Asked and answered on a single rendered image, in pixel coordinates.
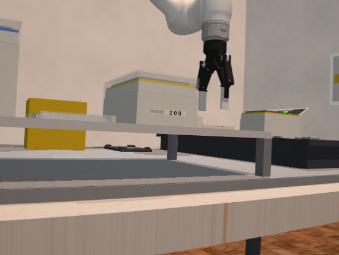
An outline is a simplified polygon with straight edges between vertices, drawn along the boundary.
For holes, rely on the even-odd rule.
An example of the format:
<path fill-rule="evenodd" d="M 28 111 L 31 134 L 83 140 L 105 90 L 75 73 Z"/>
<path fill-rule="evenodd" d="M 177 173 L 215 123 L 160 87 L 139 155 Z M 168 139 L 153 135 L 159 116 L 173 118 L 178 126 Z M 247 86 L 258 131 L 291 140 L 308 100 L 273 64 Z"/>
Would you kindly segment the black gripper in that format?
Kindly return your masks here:
<path fill-rule="evenodd" d="M 214 71 L 217 72 L 221 83 L 220 109 L 229 110 L 229 88 L 234 85 L 234 77 L 231 55 L 226 54 L 226 46 L 225 41 L 218 39 L 206 40 L 203 43 L 203 53 L 206 55 L 206 59 L 205 61 L 200 61 L 198 73 L 198 78 L 200 78 L 198 111 L 206 111 L 208 92 L 206 89 Z"/>

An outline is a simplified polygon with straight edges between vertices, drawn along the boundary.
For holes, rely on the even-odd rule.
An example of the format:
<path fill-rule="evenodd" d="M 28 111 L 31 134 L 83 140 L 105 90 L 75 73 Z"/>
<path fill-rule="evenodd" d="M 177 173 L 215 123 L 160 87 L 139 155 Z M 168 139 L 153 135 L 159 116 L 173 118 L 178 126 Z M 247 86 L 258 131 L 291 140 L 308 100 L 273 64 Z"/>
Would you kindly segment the dark grey square pad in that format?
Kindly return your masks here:
<path fill-rule="evenodd" d="M 110 144 L 107 144 L 104 146 L 104 148 L 115 150 L 115 151 L 123 151 L 123 152 L 152 152 L 152 149 L 150 147 L 138 148 L 138 147 L 135 147 L 135 145 L 117 147 L 117 146 L 111 146 Z"/>

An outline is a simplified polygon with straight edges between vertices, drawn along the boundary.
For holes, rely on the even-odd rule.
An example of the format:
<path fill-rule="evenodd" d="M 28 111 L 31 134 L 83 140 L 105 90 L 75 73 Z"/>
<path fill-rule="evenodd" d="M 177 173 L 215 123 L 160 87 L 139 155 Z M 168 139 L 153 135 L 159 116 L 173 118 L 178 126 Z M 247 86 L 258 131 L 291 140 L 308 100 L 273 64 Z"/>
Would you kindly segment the white flat shelf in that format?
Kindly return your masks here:
<path fill-rule="evenodd" d="M 257 138 L 255 176 L 271 175 L 272 132 L 9 116 L 0 116 L 0 127 L 168 134 L 168 160 L 177 160 L 178 135 Z"/>

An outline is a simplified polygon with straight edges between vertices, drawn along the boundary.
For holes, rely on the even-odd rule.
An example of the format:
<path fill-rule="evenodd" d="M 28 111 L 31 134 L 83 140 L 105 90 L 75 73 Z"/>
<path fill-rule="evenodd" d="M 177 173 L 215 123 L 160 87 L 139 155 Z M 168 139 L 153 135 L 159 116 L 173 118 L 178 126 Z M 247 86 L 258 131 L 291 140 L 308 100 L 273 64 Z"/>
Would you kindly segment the yellow tip rack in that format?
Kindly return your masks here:
<path fill-rule="evenodd" d="M 300 137 L 300 116 L 280 111 L 246 111 L 241 114 L 240 130 L 272 132 L 272 137 Z M 252 112 L 252 113 L 250 113 Z"/>

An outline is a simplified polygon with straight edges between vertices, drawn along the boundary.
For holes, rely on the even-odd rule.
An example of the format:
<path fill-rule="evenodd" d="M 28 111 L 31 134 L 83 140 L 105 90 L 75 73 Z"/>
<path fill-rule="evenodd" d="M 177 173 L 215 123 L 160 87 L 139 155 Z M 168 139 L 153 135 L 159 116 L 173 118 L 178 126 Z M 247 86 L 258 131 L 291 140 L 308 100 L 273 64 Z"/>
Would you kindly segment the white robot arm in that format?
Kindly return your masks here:
<path fill-rule="evenodd" d="M 165 14 L 169 30 L 188 35 L 202 30 L 202 41 L 229 41 L 232 0 L 150 0 Z"/>

